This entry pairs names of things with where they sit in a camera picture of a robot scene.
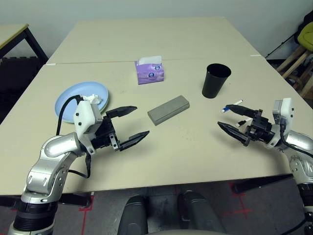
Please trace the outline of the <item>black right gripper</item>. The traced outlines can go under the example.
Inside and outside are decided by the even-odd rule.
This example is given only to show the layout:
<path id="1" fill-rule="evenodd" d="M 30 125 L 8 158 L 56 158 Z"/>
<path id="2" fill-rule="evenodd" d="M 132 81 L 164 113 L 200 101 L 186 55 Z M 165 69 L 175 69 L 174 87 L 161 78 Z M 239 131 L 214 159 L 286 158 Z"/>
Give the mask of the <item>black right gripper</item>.
<path id="1" fill-rule="evenodd" d="M 269 143 L 269 141 L 273 138 L 274 133 L 271 131 L 272 124 L 269 123 L 267 118 L 262 117 L 262 110 L 252 110 L 250 108 L 234 104 L 226 105 L 226 108 L 238 115 L 252 118 L 251 124 L 246 128 L 246 134 L 232 125 L 220 121 L 217 122 L 223 131 L 238 140 L 243 146 L 248 146 L 250 140 Z"/>

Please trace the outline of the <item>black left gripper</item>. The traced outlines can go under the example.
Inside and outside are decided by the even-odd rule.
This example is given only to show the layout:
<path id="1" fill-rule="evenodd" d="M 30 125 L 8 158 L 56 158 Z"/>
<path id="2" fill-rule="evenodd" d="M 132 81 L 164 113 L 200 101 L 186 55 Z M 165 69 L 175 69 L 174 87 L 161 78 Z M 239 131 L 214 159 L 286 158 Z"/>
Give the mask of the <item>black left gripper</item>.
<path id="1" fill-rule="evenodd" d="M 137 133 L 129 137 L 127 141 L 119 143 L 111 119 L 115 117 L 125 116 L 136 109 L 136 106 L 123 106 L 106 111 L 106 116 L 103 117 L 101 125 L 95 132 L 95 138 L 91 140 L 91 144 L 94 149 L 112 146 L 114 150 L 124 151 L 143 140 L 150 131 Z"/>

